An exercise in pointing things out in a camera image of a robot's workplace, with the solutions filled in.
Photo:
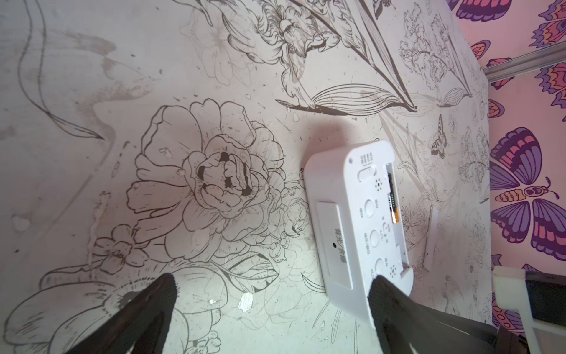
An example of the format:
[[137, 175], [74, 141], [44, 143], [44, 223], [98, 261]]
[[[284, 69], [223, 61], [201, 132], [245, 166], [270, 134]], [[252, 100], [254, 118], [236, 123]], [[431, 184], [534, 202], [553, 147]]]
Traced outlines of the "white battery compartment cover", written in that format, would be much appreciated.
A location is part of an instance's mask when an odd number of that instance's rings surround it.
[[425, 254], [423, 267], [427, 271], [433, 270], [433, 258], [436, 248], [436, 239], [439, 234], [439, 211], [434, 206], [430, 208], [427, 240], [425, 245]]

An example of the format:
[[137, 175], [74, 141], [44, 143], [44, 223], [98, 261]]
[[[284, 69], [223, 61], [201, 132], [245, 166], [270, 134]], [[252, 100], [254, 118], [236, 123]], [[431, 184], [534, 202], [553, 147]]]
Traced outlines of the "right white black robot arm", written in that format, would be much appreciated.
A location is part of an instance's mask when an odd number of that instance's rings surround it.
[[565, 277], [497, 265], [493, 289], [500, 308], [519, 314], [530, 353], [565, 352]]

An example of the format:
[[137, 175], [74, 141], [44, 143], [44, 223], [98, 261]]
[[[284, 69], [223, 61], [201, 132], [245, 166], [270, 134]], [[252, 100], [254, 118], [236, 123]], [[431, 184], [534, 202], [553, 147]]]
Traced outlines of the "white digital alarm clock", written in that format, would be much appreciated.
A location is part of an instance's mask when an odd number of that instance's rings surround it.
[[[368, 293], [383, 276], [405, 295], [414, 286], [393, 164], [386, 140], [313, 154], [305, 188], [325, 292], [337, 308], [372, 325]], [[388, 173], [394, 177], [400, 222], [393, 224]]]

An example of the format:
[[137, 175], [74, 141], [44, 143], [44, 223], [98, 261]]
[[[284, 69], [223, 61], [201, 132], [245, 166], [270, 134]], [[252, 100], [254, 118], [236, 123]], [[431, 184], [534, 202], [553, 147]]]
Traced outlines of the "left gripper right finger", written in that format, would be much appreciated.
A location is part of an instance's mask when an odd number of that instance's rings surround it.
[[383, 276], [368, 305], [384, 353], [494, 353], [494, 327], [420, 305]]

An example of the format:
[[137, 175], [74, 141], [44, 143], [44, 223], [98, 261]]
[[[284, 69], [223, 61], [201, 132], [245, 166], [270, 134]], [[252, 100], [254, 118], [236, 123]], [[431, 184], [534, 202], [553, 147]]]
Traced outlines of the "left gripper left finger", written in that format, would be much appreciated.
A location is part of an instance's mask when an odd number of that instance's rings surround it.
[[162, 274], [70, 353], [162, 353], [178, 290]]

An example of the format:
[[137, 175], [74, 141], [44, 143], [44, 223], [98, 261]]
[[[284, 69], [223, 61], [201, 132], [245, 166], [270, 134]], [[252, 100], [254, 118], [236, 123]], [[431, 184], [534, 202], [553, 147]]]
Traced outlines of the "black gold AAA battery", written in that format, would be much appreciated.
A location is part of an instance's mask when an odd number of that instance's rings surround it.
[[389, 198], [389, 207], [391, 212], [391, 218], [393, 224], [398, 224], [400, 222], [399, 216], [399, 208], [396, 201], [396, 194], [395, 194], [395, 185], [394, 185], [394, 177], [391, 173], [388, 173], [389, 179], [389, 186], [390, 186], [390, 193], [388, 194]]

